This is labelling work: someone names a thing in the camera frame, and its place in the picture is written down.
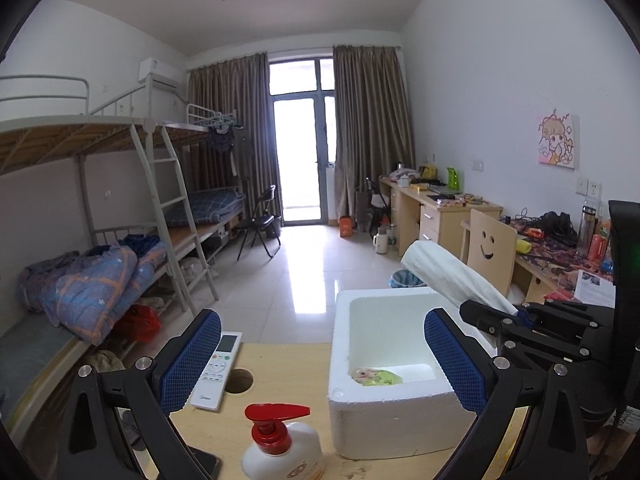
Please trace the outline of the blue plaid quilt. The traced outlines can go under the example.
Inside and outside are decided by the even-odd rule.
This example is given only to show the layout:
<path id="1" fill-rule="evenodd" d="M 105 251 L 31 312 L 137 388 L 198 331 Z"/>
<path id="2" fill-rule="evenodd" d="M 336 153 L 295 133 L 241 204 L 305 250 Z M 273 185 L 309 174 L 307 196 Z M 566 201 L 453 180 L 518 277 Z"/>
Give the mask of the blue plaid quilt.
<path id="1" fill-rule="evenodd" d="M 26 266 L 17 300 L 26 310 L 47 315 L 53 326 L 98 346 L 152 285 L 165 259 L 165 244 L 155 235 L 129 235 L 83 254 L 66 252 Z"/>

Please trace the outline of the orange bag on floor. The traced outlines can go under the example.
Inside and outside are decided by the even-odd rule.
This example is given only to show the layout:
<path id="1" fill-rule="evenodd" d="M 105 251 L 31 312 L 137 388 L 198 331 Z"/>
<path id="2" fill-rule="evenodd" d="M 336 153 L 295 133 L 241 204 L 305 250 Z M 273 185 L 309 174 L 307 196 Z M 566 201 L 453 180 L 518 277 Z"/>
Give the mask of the orange bag on floor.
<path id="1" fill-rule="evenodd" d="M 349 216 L 343 216 L 338 219 L 338 235 L 341 238 L 347 238 L 352 236 L 354 232 L 354 222 Z"/>

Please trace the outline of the anime wall picture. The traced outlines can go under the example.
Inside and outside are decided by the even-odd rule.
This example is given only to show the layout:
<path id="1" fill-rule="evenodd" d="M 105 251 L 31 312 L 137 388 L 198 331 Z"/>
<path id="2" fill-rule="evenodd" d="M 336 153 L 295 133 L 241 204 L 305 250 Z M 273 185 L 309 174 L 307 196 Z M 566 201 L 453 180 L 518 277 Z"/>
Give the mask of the anime wall picture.
<path id="1" fill-rule="evenodd" d="M 576 140 L 572 115 L 554 110 L 541 119 L 538 133 L 538 162 L 574 170 Z"/>

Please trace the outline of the wooden smiley chair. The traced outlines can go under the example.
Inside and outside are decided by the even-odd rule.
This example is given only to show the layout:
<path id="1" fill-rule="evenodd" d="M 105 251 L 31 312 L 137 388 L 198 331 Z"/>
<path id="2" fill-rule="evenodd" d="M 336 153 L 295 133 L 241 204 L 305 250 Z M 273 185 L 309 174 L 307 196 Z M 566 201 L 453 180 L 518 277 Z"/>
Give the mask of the wooden smiley chair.
<path id="1" fill-rule="evenodd" d="M 477 209 L 470 213 L 469 253 L 466 265 L 480 274 L 503 296 L 512 284 L 516 231 Z"/>

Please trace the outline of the white foam box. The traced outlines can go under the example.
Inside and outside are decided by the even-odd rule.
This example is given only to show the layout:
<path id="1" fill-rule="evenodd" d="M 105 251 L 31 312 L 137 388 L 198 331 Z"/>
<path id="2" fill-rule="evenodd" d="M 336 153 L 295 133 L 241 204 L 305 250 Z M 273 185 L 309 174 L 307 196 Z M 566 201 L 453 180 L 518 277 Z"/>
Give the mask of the white foam box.
<path id="1" fill-rule="evenodd" d="M 343 290 L 336 297 L 329 374 L 334 448 L 350 460 L 386 460 L 454 448 L 475 416 L 462 408 L 424 339 L 444 309 L 494 356 L 489 338 L 428 287 Z"/>

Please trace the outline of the glass balcony door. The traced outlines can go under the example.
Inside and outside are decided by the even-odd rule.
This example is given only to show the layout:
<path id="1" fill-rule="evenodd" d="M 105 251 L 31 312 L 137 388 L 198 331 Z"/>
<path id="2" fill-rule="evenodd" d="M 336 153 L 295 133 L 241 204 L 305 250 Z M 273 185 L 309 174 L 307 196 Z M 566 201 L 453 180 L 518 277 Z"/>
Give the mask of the glass balcony door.
<path id="1" fill-rule="evenodd" d="M 286 224 L 329 221 L 328 171 L 336 155 L 333 58 L 269 66 L 269 92 Z"/>

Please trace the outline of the white air conditioner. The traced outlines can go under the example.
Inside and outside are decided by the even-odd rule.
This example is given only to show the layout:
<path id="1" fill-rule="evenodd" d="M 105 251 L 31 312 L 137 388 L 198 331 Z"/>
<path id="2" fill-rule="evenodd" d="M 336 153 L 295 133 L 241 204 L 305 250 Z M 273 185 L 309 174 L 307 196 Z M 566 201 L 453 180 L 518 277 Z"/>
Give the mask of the white air conditioner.
<path id="1" fill-rule="evenodd" d="M 171 87 L 181 89 L 186 80 L 186 73 L 177 67 L 164 63 L 157 58 L 146 58 L 139 64 L 138 81 L 145 82 L 151 76 L 154 80 Z"/>

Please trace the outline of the blue lined trash bin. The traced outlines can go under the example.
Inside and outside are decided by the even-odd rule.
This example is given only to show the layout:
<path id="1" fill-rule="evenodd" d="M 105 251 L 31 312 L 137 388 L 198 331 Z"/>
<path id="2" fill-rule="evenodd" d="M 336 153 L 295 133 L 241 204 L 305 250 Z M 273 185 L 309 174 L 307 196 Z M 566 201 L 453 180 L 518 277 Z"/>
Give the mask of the blue lined trash bin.
<path id="1" fill-rule="evenodd" d="M 390 276 L 388 286 L 390 288 L 418 288 L 424 287 L 425 283 L 411 271 L 401 269 Z"/>

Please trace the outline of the grey metal bunk bed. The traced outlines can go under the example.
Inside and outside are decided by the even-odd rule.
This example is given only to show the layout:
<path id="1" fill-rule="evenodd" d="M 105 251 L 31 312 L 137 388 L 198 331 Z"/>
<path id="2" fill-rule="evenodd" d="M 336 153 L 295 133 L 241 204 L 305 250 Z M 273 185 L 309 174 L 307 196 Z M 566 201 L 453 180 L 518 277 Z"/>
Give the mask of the grey metal bunk bed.
<path id="1" fill-rule="evenodd" d="M 196 195 L 186 185 L 184 154 L 209 127 L 195 110 L 186 104 L 166 120 L 133 91 L 94 105 L 85 78 L 2 77 L 1 420 L 16 444 L 66 374 L 113 338 L 117 324 L 93 346 L 26 310 L 16 296 L 26 266 L 155 235 L 166 259 L 134 304 L 169 278 L 169 304 L 195 313 L 195 292 L 213 285 L 211 266 L 193 278 L 181 267 L 224 224 L 223 216 L 196 220 Z"/>

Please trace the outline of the wooden drawer desk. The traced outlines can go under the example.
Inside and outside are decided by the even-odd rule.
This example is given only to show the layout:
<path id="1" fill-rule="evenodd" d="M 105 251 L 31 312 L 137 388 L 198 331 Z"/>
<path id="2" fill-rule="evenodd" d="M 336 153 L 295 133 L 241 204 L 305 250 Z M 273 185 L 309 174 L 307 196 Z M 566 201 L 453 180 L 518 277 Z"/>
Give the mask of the wooden drawer desk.
<path id="1" fill-rule="evenodd" d="M 381 191 L 390 196 L 390 222 L 396 226 L 398 255 L 404 255 L 416 240 L 431 240 L 454 256 L 461 255 L 464 234 L 463 221 L 469 221 L 472 209 L 498 219 L 502 207 L 491 203 L 462 203 L 448 200 L 439 204 L 433 193 L 421 193 L 411 186 L 402 188 L 390 178 L 379 178 Z"/>

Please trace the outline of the green soft item in box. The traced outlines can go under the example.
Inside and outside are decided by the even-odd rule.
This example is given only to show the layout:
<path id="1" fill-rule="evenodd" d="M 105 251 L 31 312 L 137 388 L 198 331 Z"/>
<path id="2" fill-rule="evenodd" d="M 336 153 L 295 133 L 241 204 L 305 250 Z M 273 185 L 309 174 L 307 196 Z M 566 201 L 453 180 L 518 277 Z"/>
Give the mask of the green soft item in box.
<path id="1" fill-rule="evenodd" d="M 366 387 L 396 386 L 404 382 L 399 375 L 390 370 L 378 368 L 357 368 L 352 372 L 352 379 Z"/>

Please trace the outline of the white foam sleeve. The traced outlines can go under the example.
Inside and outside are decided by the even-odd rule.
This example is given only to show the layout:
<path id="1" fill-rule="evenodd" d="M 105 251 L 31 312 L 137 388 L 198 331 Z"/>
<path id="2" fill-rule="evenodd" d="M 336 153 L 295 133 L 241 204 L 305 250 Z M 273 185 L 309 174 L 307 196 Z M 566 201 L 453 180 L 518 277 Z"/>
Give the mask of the white foam sleeve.
<path id="1" fill-rule="evenodd" d="M 430 240 L 413 242 L 402 256 L 401 264 L 457 307 L 466 300 L 474 300 L 505 314 L 518 313 L 486 278 Z"/>

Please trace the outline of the white thermos kettle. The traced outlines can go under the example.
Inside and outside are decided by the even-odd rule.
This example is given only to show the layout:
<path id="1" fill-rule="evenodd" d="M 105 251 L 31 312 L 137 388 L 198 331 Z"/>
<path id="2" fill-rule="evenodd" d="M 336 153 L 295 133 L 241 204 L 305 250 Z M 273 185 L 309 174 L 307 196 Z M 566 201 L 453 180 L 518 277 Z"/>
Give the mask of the white thermos kettle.
<path id="1" fill-rule="evenodd" d="M 374 251 L 378 255 L 385 255 L 388 252 L 388 234 L 387 234 L 387 226 L 380 226 L 378 228 L 378 232 L 376 232 L 375 236 L 372 240 Z"/>

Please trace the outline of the left brown curtain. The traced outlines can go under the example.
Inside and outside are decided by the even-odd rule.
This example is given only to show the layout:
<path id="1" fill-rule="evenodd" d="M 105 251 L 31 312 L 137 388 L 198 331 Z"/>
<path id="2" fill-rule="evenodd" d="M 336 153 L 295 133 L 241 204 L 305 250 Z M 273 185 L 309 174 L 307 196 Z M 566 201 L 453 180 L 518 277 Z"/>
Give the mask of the left brown curtain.
<path id="1" fill-rule="evenodd" d="M 222 123 L 209 126 L 205 139 L 190 147 L 192 190 L 236 186 L 254 206 L 269 185 L 280 182 L 268 55 L 191 70 L 189 99 L 200 116 L 222 115 Z"/>

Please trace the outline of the right brown curtain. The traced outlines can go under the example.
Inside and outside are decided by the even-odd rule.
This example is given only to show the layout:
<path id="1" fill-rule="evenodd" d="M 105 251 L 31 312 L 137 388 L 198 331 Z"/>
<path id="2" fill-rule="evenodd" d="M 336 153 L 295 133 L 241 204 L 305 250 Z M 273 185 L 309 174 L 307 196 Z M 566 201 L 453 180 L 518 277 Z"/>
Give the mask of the right brown curtain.
<path id="1" fill-rule="evenodd" d="M 393 47 L 333 49 L 336 115 L 334 193 L 339 217 L 356 214 L 366 180 L 416 158 L 404 74 Z"/>

